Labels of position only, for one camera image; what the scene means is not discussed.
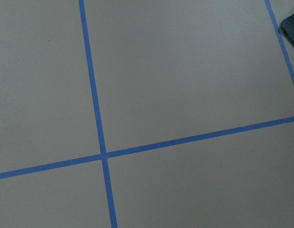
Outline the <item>blue tape strip lengthwise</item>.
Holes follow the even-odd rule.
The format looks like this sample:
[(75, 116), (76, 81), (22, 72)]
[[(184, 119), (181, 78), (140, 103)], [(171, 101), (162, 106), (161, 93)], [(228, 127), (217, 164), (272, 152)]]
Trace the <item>blue tape strip lengthwise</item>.
[(85, 55), (86, 55), (87, 69), (89, 74), (89, 82), (90, 82), (93, 108), (94, 108), (94, 114), (95, 114), (95, 122), (97, 127), (97, 135), (98, 135), (98, 141), (99, 141), (99, 147), (100, 147), (100, 157), (101, 157), (102, 169), (103, 169), (103, 175), (104, 175), (104, 184), (105, 184), (107, 204), (108, 204), (108, 210), (109, 210), (109, 216), (110, 216), (110, 223), (111, 223), (111, 227), (118, 228), (115, 206), (114, 206), (114, 196), (112, 191), (111, 175), (109, 171), (104, 131), (103, 131), (102, 118), (101, 118), (99, 99), (98, 99), (98, 93), (97, 93), (97, 85), (95, 80), (93, 58), (92, 58), (92, 52), (91, 52), (90, 40), (89, 40), (89, 34), (88, 34), (88, 25), (87, 25), (87, 18), (86, 18), (86, 12), (85, 12), (85, 2), (83, 0), (80, 0), (78, 4), (79, 4), (79, 10), (80, 10), (80, 18), (81, 18), (81, 24), (82, 24), (84, 46), (85, 46)]

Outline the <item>black graphic t-shirt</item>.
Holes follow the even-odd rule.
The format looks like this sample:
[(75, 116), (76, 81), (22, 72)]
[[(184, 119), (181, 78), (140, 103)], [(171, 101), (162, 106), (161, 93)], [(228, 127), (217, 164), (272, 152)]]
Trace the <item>black graphic t-shirt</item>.
[(280, 27), (285, 38), (294, 47), (294, 14), (285, 18), (281, 22)]

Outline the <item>blue tape strip crosswise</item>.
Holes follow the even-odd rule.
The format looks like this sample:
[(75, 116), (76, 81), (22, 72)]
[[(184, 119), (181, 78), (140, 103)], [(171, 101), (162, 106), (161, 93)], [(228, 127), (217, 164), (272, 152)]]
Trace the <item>blue tape strip crosswise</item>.
[[(243, 132), (253, 131), (257, 129), (263, 129), (263, 128), (282, 125), (282, 124), (288, 124), (288, 123), (294, 123), (294, 116), (283, 118), (283, 119), (272, 120), (268, 122), (262, 122), (262, 123), (256, 123), (256, 124), (226, 129), (226, 130), (220, 130), (220, 131), (211, 132), (211, 133), (204, 133), (204, 134), (199, 134), (199, 135), (194, 135), (194, 136), (189, 136), (189, 137), (184, 137), (184, 138), (179, 138), (179, 139), (174, 139), (174, 140), (169, 140), (164, 142), (157, 142), (157, 143), (152, 143), (148, 145), (116, 150), (113, 152), (108, 152), (107, 158), (114, 158), (114, 157), (119, 157), (119, 156), (133, 154), (133, 153), (145, 152), (145, 151), (171, 147), (171, 146), (180, 145), (180, 144), (186, 144), (190, 142), (197, 142), (197, 141), (202, 141), (206, 139), (217, 138), (217, 137), (222, 137), (222, 136), (232, 135), (237, 133), (243, 133)], [(80, 157), (80, 158), (75, 158), (75, 159), (70, 159), (65, 161), (58, 161), (54, 163), (48, 163), (48, 164), (43, 164), (39, 166), (33, 166), (33, 167), (28, 167), (28, 168), (13, 170), (13, 171), (7, 171), (7, 172), (0, 173), (0, 180), (12, 178), (16, 176), (37, 173), (37, 172), (54, 170), (54, 169), (63, 168), (63, 167), (79, 165), (83, 163), (95, 162), (100, 160), (101, 160), (101, 155), (96, 154), (96, 155), (85, 156), (85, 157)]]

